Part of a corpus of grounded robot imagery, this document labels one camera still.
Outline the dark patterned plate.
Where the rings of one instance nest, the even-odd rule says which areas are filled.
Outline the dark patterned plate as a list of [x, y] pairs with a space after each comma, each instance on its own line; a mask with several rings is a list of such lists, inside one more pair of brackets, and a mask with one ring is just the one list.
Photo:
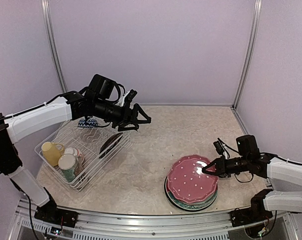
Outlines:
[[102, 159], [105, 157], [116, 145], [121, 141], [123, 133], [116, 133], [112, 135], [100, 148], [98, 157]]

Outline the floral green mug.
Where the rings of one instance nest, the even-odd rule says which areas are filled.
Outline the floral green mug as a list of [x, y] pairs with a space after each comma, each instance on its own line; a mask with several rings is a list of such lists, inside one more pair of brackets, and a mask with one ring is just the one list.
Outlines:
[[68, 183], [75, 180], [75, 178], [83, 171], [78, 156], [72, 154], [64, 154], [61, 156], [58, 161], [58, 167]]

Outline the yellow ceramic mug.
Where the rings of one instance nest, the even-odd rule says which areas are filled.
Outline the yellow ceramic mug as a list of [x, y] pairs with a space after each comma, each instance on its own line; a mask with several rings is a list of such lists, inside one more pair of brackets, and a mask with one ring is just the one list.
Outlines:
[[42, 144], [41, 150], [46, 161], [55, 167], [58, 166], [58, 161], [64, 154], [64, 145], [47, 141]]

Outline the light green flower plate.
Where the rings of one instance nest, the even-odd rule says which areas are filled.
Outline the light green flower plate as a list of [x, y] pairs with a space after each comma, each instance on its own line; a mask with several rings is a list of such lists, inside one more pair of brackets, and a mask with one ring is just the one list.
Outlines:
[[174, 197], [174, 195], [168, 190], [168, 188], [166, 186], [164, 186], [164, 189], [165, 189], [166, 193], [168, 193], [169, 197], [172, 198], [174, 201], [178, 201], [178, 202], [181, 202], [181, 203], [187, 204], [187, 205], [204, 205], [204, 204], [207, 204], [210, 200], [216, 198], [217, 197], [217, 193], [218, 193], [218, 190], [216, 190], [213, 194], [209, 195], [208, 198], [205, 199], [205, 200], [196, 201], [196, 202], [193, 202], [193, 203], [187, 203], [184, 200], [178, 200], [178, 199], [176, 199]]

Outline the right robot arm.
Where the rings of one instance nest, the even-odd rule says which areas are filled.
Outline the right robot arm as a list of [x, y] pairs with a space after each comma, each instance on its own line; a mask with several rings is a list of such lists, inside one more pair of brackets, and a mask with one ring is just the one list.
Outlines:
[[[253, 135], [236, 139], [238, 157], [224, 156], [202, 168], [202, 173], [220, 178], [249, 172], [253, 176], [281, 180], [302, 187], [302, 163], [282, 158], [276, 154], [260, 152]], [[277, 191], [264, 189], [251, 199], [251, 206], [243, 214], [251, 222], [257, 222], [272, 211], [302, 213], [302, 191]]]

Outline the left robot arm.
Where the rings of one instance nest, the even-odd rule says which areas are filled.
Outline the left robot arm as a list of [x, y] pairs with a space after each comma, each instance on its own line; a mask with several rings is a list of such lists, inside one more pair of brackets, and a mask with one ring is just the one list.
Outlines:
[[95, 74], [89, 86], [80, 91], [57, 95], [18, 113], [7, 116], [0, 113], [0, 173], [8, 176], [52, 223], [60, 219], [61, 212], [50, 193], [23, 167], [14, 144], [39, 130], [80, 118], [100, 118], [120, 132], [138, 130], [141, 124], [151, 123], [151, 117], [139, 104], [131, 104], [137, 91], [132, 89], [124, 95], [118, 94], [116, 100], [110, 100], [114, 88], [119, 93], [124, 89], [116, 81]]

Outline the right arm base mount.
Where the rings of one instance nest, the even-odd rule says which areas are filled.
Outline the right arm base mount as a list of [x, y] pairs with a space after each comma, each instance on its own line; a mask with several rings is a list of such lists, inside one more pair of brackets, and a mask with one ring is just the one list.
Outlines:
[[263, 189], [251, 198], [251, 206], [247, 208], [236, 208], [230, 212], [232, 227], [239, 227], [271, 219], [273, 213], [266, 210], [263, 200], [272, 189]]

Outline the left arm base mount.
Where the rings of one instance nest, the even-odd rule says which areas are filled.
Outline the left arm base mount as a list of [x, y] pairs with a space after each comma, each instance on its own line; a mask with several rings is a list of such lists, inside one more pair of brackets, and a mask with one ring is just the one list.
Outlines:
[[78, 219], [78, 212], [58, 208], [51, 194], [44, 188], [49, 196], [49, 201], [42, 207], [37, 207], [34, 217], [47, 223], [59, 225], [61, 227], [75, 228]]

